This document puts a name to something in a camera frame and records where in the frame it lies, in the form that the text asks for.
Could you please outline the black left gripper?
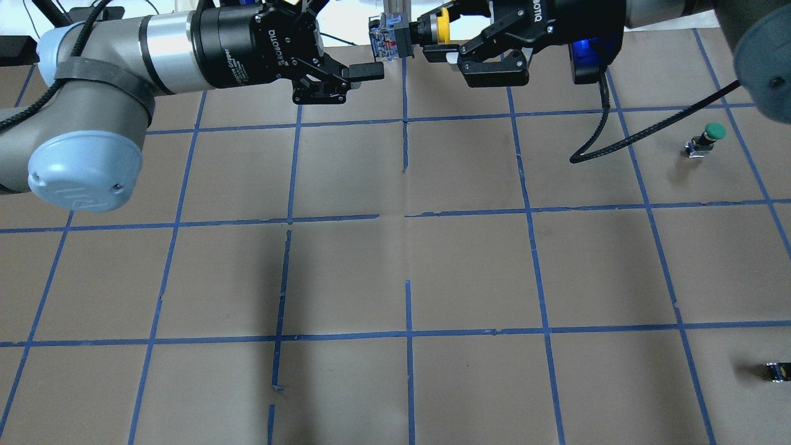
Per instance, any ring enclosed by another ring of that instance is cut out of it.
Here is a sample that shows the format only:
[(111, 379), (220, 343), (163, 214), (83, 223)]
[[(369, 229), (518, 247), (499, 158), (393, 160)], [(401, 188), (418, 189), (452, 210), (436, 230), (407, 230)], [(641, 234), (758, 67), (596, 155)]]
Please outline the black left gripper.
[(289, 80), (295, 104), (341, 104), (347, 82), (385, 77), (383, 62), (346, 67), (324, 53), (325, 1), (264, 1), (196, 11), (190, 37), (201, 76), (214, 88)]

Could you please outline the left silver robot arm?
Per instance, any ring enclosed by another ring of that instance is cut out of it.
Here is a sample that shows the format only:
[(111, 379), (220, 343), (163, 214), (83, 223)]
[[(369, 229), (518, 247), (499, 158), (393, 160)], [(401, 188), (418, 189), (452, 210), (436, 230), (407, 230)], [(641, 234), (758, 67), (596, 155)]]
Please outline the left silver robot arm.
[(295, 104), (342, 104), (380, 62), (351, 65), (324, 52), (325, 1), (268, 1), (121, 20), (84, 21), (40, 37), (48, 89), (2, 110), (2, 194), (34, 193), (71, 211), (126, 205), (142, 169), (156, 98), (279, 80)]

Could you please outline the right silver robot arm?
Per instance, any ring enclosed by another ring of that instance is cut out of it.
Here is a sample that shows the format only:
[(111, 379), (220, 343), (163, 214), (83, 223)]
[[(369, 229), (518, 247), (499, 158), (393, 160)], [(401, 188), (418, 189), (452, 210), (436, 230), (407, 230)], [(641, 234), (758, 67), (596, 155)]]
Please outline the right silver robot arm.
[(528, 84), (531, 57), (551, 46), (596, 41), (613, 62), (624, 30), (714, 11), (735, 78), (772, 121), (790, 119), (788, 1), (452, 1), (410, 23), (432, 63), (455, 65), (472, 88)]

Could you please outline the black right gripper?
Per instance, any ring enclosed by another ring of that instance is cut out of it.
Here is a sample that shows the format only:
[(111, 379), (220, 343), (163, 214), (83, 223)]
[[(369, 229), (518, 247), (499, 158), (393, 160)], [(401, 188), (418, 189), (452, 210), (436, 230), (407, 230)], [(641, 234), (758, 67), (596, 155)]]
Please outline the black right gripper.
[[(459, 69), (469, 87), (514, 87), (529, 82), (532, 57), (548, 47), (624, 34), (624, 1), (494, 1), (494, 21), (460, 47), (423, 47), (429, 63)], [(446, 1), (420, 19), (446, 9), (449, 22), (471, 14), (470, 1)]]

